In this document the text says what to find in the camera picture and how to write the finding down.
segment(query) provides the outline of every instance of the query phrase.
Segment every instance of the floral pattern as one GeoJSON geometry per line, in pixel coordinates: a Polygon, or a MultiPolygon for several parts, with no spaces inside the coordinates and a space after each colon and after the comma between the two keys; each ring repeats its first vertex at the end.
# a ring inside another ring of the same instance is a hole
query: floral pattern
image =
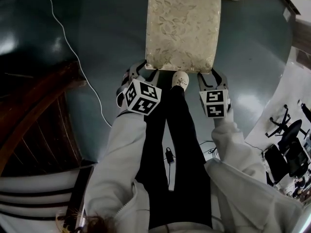
{"type": "Polygon", "coordinates": [[[147,68],[209,73],[221,0],[149,0],[147,68]]]}

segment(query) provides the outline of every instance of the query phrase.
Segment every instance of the person's right arm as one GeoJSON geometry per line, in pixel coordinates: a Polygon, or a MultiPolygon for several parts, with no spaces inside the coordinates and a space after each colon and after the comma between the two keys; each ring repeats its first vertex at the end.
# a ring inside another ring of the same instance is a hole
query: person's right arm
{"type": "Polygon", "coordinates": [[[233,121],[233,109],[227,117],[215,119],[212,139],[216,144],[220,160],[266,183],[266,173],[259,153],[244,143],[243,133],[233,121]]]}

